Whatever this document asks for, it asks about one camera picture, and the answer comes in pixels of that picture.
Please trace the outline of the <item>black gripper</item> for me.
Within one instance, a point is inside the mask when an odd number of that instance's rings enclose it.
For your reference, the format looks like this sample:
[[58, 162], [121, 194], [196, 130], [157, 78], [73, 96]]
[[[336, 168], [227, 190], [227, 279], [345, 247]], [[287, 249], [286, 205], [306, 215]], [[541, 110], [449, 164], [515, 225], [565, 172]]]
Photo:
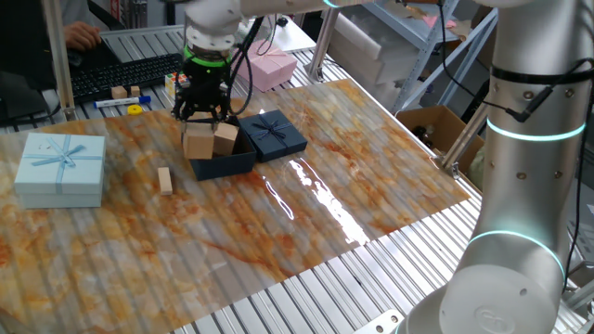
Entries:
[[180, 122], [186, 122], [191, 104], [216, 106], [216, 122], [225, 122], [231, 109], [231, 90], [229, 87], [221, 88], [221, 84], [227, 84], [228, 66], [208, 67], [188, 62], [183, 67], [183, 73], [189, 79], [189, 86], [176, 87], [172, 116]]

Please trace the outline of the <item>person's bare hand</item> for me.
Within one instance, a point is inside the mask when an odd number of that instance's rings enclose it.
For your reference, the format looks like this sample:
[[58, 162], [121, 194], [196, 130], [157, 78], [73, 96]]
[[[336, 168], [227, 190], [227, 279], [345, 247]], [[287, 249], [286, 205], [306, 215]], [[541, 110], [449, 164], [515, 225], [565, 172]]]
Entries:
[[64, 36], [68, 49], [81, 52], [92, 50], [102, 42], [99, 29], [81, 21], [66, 25]]

